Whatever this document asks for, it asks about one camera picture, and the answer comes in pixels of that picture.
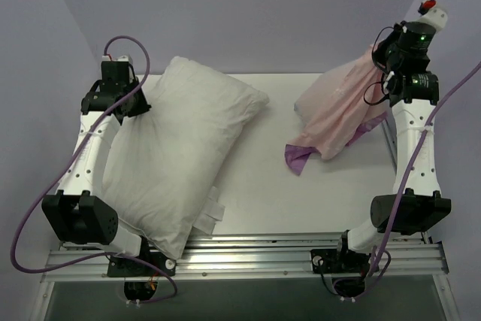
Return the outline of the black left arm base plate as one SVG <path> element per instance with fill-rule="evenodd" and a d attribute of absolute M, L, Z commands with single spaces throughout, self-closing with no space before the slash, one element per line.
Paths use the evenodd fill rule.
<path fill-rule="evenodd" d="M 160 275 L 158 271 L 151 267 L 130 259 L 113 256 L 110 256 L 109 259 L 110 261 L 107 269 L 108 277 L 150 277 Z M 161 252 L 156 251 L 149 255 L 144 255 L 142 256 L 142 259 L 157 267 L 170 277 L 176 274 L 176 261 L 168 258 Z"/>

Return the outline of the white pillow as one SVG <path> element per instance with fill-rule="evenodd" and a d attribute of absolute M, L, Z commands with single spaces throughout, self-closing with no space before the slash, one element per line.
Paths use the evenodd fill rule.
<path fill-rule="evenodd" d="M 180 56 L 144 93 L 150 110 L 120 127 L 102 198 L 130 232 L 179 259 L 226 156 L 269 98 Z"/>

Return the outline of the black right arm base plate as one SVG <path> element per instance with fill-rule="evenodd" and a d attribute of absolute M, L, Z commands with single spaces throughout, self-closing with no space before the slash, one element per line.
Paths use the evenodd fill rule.
<path fill-rule="evenodd" d="M 312 249 L 312 270 L 315 274 L 360 274 L 366 275 L 371 267 L 368 254 L 348 250 L 340 255 L 335 249 Z"/>

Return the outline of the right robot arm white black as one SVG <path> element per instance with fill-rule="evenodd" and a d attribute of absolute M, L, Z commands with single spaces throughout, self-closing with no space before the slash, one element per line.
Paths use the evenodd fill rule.
<path fill-rule="evenodd" d="M 396 128 L 396 178 L 392 194 L 373 198 L 368 220 L 343 233 L 334 251 L 348 271 L 391 238 L 424 232 L 451 211 L 441 195 L 434 159 L 434 115 L 439 80 L 428 70 L 428 47 L 440 30 L 427 21 L 397 23 L 379 43 L 372 60 L 383 75 L 383 98 Z"/>

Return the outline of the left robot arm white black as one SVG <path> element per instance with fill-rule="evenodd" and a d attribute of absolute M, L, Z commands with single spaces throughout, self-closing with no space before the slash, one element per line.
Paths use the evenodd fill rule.
<path fill-rule="evenodd" d="M 120 225 L 117 212 L 102 195 L 107 158 L 123 120 L 148 112 L 150 105 L 138 90 L 113 111 L 107 109 L 138 84 L 130 56 L 103 56 L 101 79 L 81 102 L 76 158 L 55 194 L 43 198 L 41 208 L 59 240 L 126 254 L 125 267 L 134 275 L 143 275 L 151 268 L 151 255 L 141 249 L 141 236 Z"/>

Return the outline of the purple Elsa print pillowcase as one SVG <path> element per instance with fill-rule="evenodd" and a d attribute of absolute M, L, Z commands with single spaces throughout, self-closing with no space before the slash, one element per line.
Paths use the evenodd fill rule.
<path fill-rule="evenodd" d="M 369 46 L 359 58 L 321 74 L 294 103 L 304 127 L 285 146 L 292 173 L 300 175 L 313 153 L 324 161 L 334 158 L 387 117 L 387 107 L 374 104 L 383 93 L 372 50 Z"/>

